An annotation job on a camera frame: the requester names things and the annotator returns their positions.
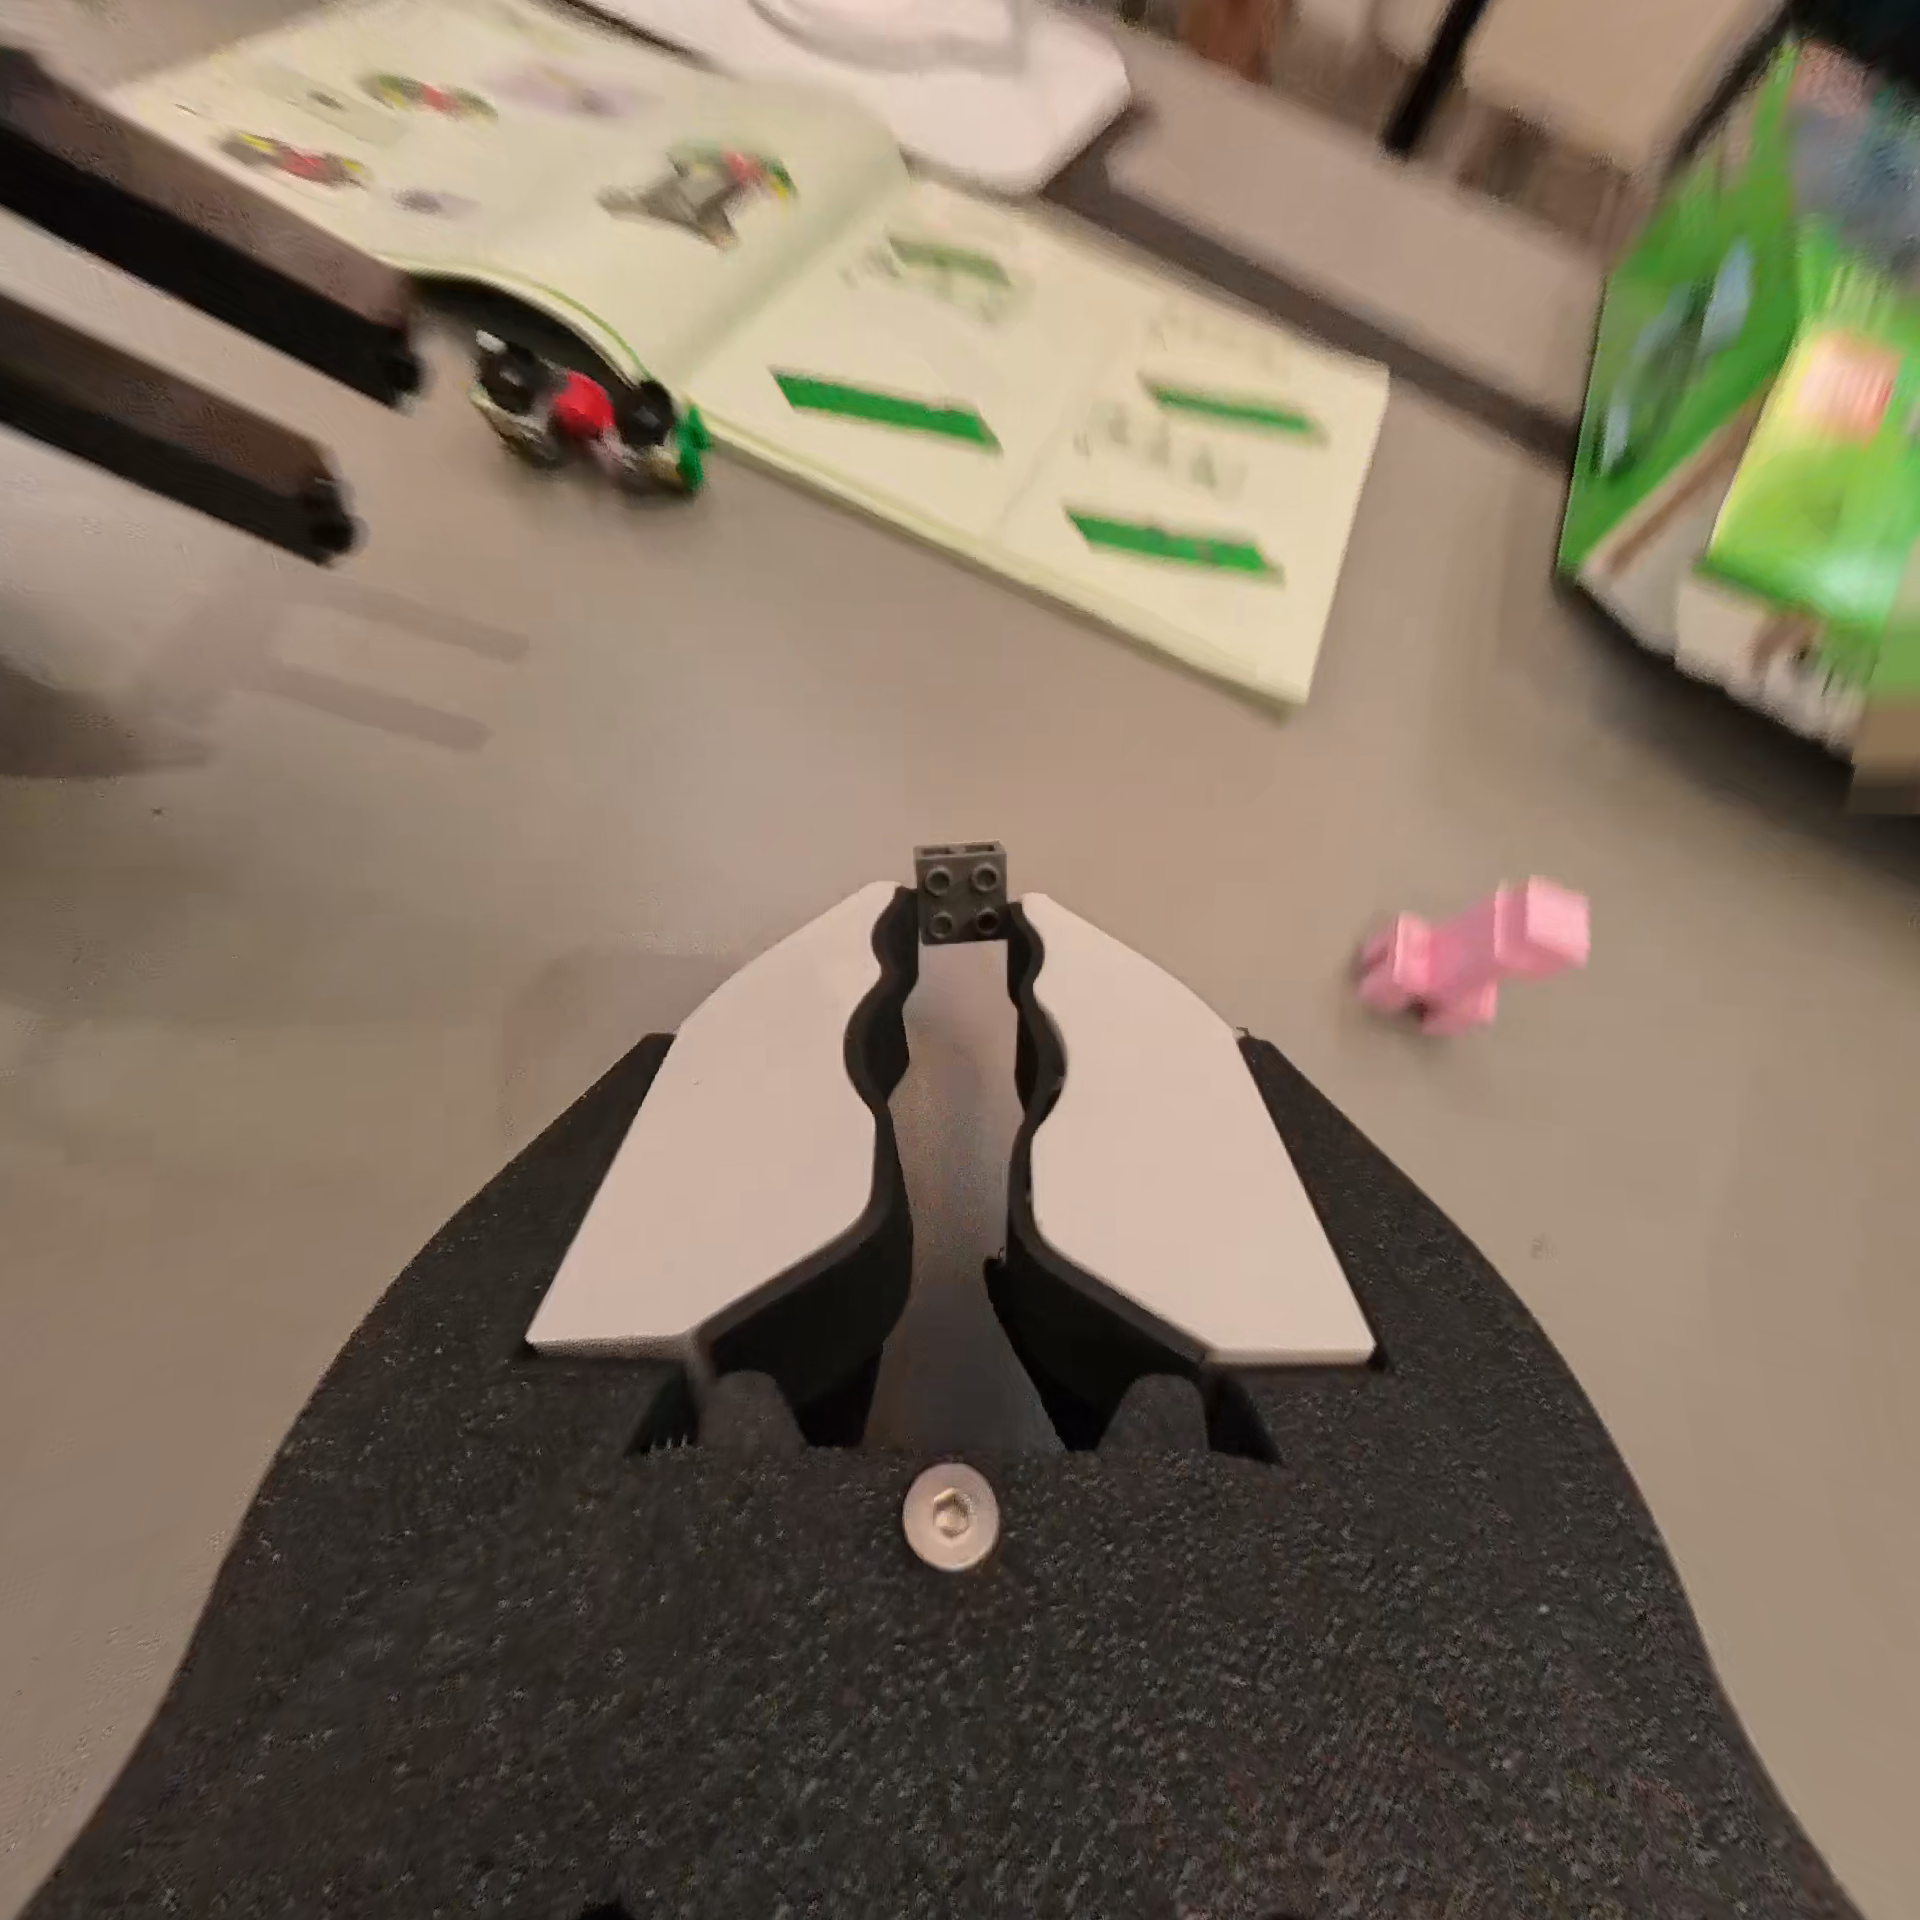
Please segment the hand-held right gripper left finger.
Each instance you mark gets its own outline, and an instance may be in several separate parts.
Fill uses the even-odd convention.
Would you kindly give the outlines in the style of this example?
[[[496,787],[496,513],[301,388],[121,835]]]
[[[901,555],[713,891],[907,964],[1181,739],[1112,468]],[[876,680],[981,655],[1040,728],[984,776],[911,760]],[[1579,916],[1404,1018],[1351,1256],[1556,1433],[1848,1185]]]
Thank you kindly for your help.
[[[811,1447],[865,1440],[914,1277],[891,1093],[914,898],[873,882],[708,993],[665,1042],[525,1328],[706,1401],[765,1375]]]

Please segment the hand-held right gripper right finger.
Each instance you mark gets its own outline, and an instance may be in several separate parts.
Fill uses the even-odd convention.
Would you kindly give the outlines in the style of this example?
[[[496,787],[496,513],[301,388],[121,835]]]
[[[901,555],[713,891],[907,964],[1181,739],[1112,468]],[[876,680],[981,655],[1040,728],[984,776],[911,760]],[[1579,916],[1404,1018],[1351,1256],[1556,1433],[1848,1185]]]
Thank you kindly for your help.
[[[1049,893],[1008,921],[1018,1130],[990,1303],[1063,1450],[1142,1381],[1210,1450],[1274,1450],[1243,1375],[1367,1372],[1378,1333],[1241,1032]]]

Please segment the dark grey square brick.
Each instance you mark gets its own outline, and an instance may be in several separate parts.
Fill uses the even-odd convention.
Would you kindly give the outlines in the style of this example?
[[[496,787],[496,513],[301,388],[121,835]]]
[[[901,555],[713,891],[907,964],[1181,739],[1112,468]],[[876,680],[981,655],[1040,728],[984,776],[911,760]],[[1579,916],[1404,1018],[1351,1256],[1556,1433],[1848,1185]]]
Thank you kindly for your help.
[[[924,947],[996,945],[1005,936],[1008,860],[1003,842],[917,846],[914,867]]]

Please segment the small red green brick assembly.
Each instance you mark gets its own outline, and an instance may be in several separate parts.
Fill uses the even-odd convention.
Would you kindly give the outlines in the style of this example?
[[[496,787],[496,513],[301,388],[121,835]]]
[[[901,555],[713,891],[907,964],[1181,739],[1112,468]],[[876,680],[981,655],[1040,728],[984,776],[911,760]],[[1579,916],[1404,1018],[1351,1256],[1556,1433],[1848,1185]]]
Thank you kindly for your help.
[[[698,497],[708,484],[706,417],[657,379],[601,383],[478,330],[468,398],[529,468],[593,468],[621,492]]]

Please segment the black and tan brick assembly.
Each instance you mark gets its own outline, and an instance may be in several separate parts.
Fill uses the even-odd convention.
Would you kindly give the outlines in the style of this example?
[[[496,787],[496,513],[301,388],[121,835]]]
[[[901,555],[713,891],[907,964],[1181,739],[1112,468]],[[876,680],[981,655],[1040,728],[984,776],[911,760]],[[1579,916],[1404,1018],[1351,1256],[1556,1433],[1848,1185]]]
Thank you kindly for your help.
[[[403,407],[421,388],[412,281],[133,123],[4,28],[4,213]],[[362,527],[324,445],[77,322],[4,297],[4,427],[313,564]]]

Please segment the grey desk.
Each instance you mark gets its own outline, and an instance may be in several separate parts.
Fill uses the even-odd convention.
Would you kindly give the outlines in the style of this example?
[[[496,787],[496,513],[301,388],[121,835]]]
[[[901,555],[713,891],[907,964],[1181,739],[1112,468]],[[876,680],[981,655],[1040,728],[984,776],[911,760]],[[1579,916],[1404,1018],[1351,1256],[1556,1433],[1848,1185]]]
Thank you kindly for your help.
[[[1918,1918],[1918,819],[1552,583],[1597,263],[1124,33],[1101,219],[1401,357],[1309,705],[722,468],[665,527],[4,223],[4,288],[324,442],[318,571],[4,437],[4,1918],[158,1715],[324,1368],[744,957],[996,835],[1474,1235],[1635,1474],[1772,1784]],[[1588,967],[1427,1036],[1392,916]]]

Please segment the pink brick pig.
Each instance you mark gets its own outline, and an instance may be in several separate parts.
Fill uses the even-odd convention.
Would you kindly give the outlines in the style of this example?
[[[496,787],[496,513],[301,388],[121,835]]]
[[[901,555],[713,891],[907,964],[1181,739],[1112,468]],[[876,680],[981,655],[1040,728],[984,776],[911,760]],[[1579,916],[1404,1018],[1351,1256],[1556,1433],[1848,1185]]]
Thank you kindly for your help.
[[[1396,915],[1356,957],[1356,996],[1427,1036],[1495,1021],[1502,987],[1588,967],[1592,904],[1552,879],[1502,882],[1468,908],[1427,921]]]

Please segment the green instruction booklet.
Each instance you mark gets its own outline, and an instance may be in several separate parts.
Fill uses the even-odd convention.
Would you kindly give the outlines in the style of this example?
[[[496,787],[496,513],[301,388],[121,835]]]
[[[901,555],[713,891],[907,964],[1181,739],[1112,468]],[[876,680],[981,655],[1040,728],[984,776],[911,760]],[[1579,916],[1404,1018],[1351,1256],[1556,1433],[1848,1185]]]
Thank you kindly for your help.
[[[108,103],[713,442],[1277,707],[1309,699],[1378,361],[907,166],[829,91],[548,2],[337,2]]]

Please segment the green cardboard box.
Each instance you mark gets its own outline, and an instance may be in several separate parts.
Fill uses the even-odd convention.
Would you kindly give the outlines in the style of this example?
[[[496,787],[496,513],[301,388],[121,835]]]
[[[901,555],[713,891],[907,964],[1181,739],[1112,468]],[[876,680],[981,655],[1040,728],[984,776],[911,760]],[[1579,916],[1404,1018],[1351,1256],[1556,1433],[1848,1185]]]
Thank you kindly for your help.
[[[1605,279],[1556,579],[1918,814],[1918,15],[1791,26]]]

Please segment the white tablet stand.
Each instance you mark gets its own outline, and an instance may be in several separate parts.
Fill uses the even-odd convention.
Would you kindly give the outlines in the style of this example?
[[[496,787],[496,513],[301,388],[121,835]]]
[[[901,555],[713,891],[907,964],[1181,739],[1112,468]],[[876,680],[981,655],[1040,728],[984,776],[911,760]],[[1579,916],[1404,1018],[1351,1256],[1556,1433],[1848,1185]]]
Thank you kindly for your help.
[[[590,2],[749,80],[850,95],[933,173],[1039,193],[1130,109],[1125,61],[1057,2]]]

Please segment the black pole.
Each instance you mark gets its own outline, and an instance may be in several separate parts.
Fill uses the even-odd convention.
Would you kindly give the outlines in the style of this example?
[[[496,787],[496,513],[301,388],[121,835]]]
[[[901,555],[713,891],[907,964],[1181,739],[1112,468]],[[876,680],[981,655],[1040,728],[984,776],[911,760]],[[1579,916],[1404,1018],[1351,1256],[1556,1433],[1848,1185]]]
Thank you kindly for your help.
[[[1392,161],[1421,151],[1438,123],[1440,109],[1457,88],[1468,43],[1475,40],[1491,2],[1443,2],[1424,54],[1413,61],[1392,117],[1381,123],[1378,146]]]

